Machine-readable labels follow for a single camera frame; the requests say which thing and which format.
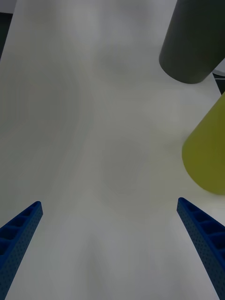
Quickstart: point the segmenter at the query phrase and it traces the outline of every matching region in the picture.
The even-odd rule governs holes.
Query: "dark gray object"
[[[225,57],[225,0],[178,0],[159,56],[183,83],[204,80]]]

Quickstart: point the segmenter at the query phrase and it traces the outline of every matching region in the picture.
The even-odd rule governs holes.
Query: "perforated blue plastic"
[[[0,228],[0,300],[8,293],[42,215],[37,201]]]
[[[220,298],[225,300],[225,227],[184,198],[177,212]]]

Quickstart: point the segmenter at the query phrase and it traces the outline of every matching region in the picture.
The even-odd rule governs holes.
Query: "gray cylinder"
[[[159,56],[183,83],[204,80],[225,57],[225,0],[178,0]]]

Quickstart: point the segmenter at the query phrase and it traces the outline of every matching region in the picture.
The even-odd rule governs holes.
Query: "white surface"
[[[0,0],[0,12],[13,14],[16,5],[16,0]]]
[[[213,71],[214,74],[225,76],[225,59]]]
[[[0,225],[36,200],[44,216],[7,300],[217,299],[176,205],[186,197],[225,224],[224,197],[181,160],[220,94],[211,75],[186,85],[159,66],[175,1],[138,0],[141,17],[18,1],[0,62]],[[139,33],[125,45],[129,22]]]

